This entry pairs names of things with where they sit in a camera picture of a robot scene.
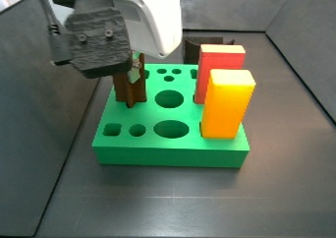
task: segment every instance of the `circular hole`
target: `circular hole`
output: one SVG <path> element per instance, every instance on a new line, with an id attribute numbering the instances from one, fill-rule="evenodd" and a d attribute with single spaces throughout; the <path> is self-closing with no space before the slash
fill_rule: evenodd
<path id="1" fill-rule="evenodd" d="M 174 78 L 171 76 L 163 77 L 165 82 L 173 82 Z"/>
<path id="2" fill-rule="evenodd" d="M 157 69 L 157 73 L 158 74 L 165 74 L 166 73 L 166 69 Z"/>
<path id="3" fill-rule="evenodd" d="M 174 75 L 179 75 L 182 73 L 182 71 L 179 69 L 173 69 L 171 72 Z"/>
<path id="4" fill-rule="evenodd" d="M 189 133 L 189 127 L 179 121 L 166 120 L 153 126 L 153 132 L 162 138 L 178 139 Z"/>
<path id="5" fill-rule="evenodd" d="M 121 124 L 106 124 L 103 128 L 103 136 L 115 137 L 121 133 Z"/>
<path id="6" fill-rule="evenodd" d="M 155 94 L 154 101 L 163 108 L 175 108 L 183 103 L 183 96 L 174 90 L 165 90 Z"/>
<path id="7" fill-rule="evenodd" d="M 141 124 L 134 124 L 129 128 L 129 134 L 133 137 L 141 137 L 141 135 L 145 133 L 145 127 Z"/>

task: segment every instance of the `red block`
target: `red block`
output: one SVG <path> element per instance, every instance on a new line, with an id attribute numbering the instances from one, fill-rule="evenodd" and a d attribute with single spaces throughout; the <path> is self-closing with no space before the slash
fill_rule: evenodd
<path id="1" fill-rule="evenodd" d="M 245 50 L 241 45 L 201 45 L 194 103 L 203 104 L 210 69 L 241 69 Z"/>

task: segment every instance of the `gray wall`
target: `gray wall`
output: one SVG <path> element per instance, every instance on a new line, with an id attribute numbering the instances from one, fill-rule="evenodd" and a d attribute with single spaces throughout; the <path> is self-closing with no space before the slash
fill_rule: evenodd
<path id="1" fill-rule="evenodd" d="M 289 0 L 266 34 L 336 121 L 336 0 Z"/>
<path id="2" fill-rule="evenodd" d="M 37 0 L 0 13 L 0 41 L 0 236 L 33 236 L 97 81 L 50 66 Z"/>
<path id="3" fill-rule="evenodd" d="M 181 0 L 187 30 L 265 31 L 286 0 Z"/>

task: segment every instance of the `gray metal table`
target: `gray metal table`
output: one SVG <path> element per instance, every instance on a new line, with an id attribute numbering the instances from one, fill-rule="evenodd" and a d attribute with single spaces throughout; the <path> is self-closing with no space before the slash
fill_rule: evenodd
<path id="1" fill-rule="evenodd" d="M 99 165 L 99 82 L 45 210 L 39 237 L 336 236 L 336 129 L 262 33 L 235 38 L 257 87 L 241 169 Z M 166 62 L 179 63 L 181 48 Z"/>

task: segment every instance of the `yellow block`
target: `yellow block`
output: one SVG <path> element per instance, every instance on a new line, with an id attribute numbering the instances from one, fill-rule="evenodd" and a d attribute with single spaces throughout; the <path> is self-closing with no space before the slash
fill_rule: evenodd
<path id="1" fill-rule="evenodd" d="M 247 70 L 210 70 L 201 122 L 203 138 L 234 138 L 254 86 Z"/>

